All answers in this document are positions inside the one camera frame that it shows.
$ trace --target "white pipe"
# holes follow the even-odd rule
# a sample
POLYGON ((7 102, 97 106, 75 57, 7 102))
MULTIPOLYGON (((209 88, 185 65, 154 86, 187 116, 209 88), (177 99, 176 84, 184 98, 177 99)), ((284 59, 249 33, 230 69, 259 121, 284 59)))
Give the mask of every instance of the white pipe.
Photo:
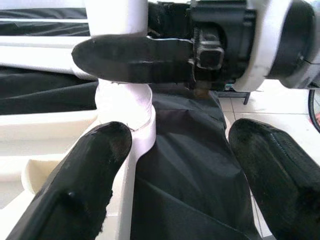
MULTIPOLYGON (((91 36, 147 35, 148 0, 86 0, 91 36)), ((132 148, 114 179, 108 215, 96 240, 129 240, 136 163, 155 143, 156 112, 146 84, 118 84, 99 79, 95 94, 97 119, 118 121, 132 129, 132 148)))
MULTIPOLYGON (((92 37, 147 35, 147 0, 88 0, 85 9, 92 37)), ((95 103, 102 123, 118 121, 136 131, 151 117, 152 92, 146 84, 118 84, 99 79, 95 103)))
POLYGON ((0 36, 0 46, 73 49, 88 39, 89 36, 0 36))
POLYGON ((0 66, 74 74, 87 80, 97 79, 75 65, 71 52, 72 48, 0 46, 0 66))

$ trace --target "white cylindrical housing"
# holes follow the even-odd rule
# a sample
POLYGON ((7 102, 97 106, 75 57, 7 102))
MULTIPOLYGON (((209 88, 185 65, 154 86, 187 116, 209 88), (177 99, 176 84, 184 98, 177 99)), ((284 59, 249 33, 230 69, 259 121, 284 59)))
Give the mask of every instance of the white cylindrical housing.
MULTIPOLYGON (((87 0, 85 8, 93 37, 147 34, 147 0, 87 0)), ((136 131, 151 118, 152 91, 146 84, 118 84, 99 79, 95 104, 101 123, 118 121, 136 131)))
POLYGON ((147 35, 148 0, 87 0, 90 35, 147 35))
POLYGON ((72 49, 0 46, 0 66, 73 74, 72 49))

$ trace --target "white plastic panel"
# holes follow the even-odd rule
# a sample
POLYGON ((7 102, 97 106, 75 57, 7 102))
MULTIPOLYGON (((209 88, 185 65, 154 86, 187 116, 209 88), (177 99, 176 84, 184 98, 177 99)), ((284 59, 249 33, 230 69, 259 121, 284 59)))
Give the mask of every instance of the white plastic panel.
POLYGON ((17 181, 29 159, 61 158, 96 120, 97 112, 0 116, 0 182, 17 181))
POLYGON ((72 48, 0 46, 0 66, 75 74, 83 79, 96 79, 74 64, 72 48))
POLYGON ((233 88, 253 92, 265 80, 276 59, 283 25, 293 0, 250 0, 257 10, 254 42, 247 70, 233 88))

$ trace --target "black cloth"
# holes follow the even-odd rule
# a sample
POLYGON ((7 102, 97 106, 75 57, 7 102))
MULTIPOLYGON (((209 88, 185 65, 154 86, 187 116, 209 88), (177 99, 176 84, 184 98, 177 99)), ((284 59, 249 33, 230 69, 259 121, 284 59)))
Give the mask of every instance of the black cloth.
POLYGON ((87 19, 85 8, 6 9, 0 10, 0 18, 7 19, 0 22, 0 36, 90 36, 89 25, 85 22, 41 21, 87 19), (22 19, 39 21, 30 22, 22 19))
POLYGON ((286 132, 239 119, 230 146, 278 240, 320 239, 320 167, 286 132))
POLYGON ((94 110, 97 86, 69 74, 0 67, 0 115, 94 110))
POLYGON ((218 99, 153 88, 156 142, 138 161, 131 240, 258 240, 218 99))

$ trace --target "white tile floor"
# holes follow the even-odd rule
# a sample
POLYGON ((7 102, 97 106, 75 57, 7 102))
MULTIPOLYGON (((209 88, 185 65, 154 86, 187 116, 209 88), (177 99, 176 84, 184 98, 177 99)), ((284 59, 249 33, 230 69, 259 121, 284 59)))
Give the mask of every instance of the white tile floor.
MULTIPOLYGON (((278 80, 266 80, 251 93, 247 105, 241 98, 220 98, 225 117, 233 124, 241 118, 258 120, 286 131, 320 165, 320 134, 309 122, 308 91, 288 89, 278 80)), ((315 112, 320 112, 320 92, 316 94, 315 112)), ((254 223, 262 237, 272 235, 252 197, 254 223)))

